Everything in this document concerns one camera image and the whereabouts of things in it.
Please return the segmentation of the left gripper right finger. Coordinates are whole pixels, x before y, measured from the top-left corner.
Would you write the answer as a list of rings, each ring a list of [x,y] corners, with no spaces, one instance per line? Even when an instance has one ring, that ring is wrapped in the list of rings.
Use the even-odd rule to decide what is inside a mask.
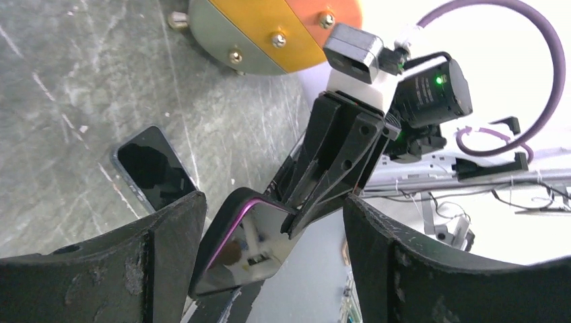
[[[343,222],[365,322],[569,322],[570,259],[531,266],[457,250],[351,195]]]

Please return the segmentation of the purple phone black screen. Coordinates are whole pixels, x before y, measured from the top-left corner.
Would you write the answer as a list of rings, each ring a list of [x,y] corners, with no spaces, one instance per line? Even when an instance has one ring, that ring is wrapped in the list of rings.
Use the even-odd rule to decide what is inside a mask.
[[[247,202],[213,255],[207,257],[207,267],[193,283],[192,294],[227,291],[275,275],[298,242],[281,232],[287,217],[286,210],[261,199]]]

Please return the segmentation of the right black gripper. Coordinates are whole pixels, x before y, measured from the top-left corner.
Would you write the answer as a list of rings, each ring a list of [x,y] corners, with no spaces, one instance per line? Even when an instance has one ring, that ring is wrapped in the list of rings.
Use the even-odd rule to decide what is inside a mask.
[[[272,180],[269,194],[294,208],[281,230],[296,237],[309,224],[362,190],[387,143],[401,132],[397,116],[341,92],[314,101],[300,142]]]

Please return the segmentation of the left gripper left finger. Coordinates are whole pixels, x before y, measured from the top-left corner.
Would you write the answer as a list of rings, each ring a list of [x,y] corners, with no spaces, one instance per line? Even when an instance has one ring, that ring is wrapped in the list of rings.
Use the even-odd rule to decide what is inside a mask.
[[[166,208],[50,254],[1,260],[2,322],[180,322],[207,203]]]

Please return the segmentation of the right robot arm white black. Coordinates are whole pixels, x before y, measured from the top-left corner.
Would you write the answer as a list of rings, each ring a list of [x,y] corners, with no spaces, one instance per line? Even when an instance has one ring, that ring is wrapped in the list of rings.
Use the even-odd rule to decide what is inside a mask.
[[[401,81],[388,112],[347,90],[323,92],[275,181],[276,198],[292,208],[281,232],[293,238],[362,192],[380,157],[412,164],[443,149],[441,124],[470,113],[468,83],[453,59]]]

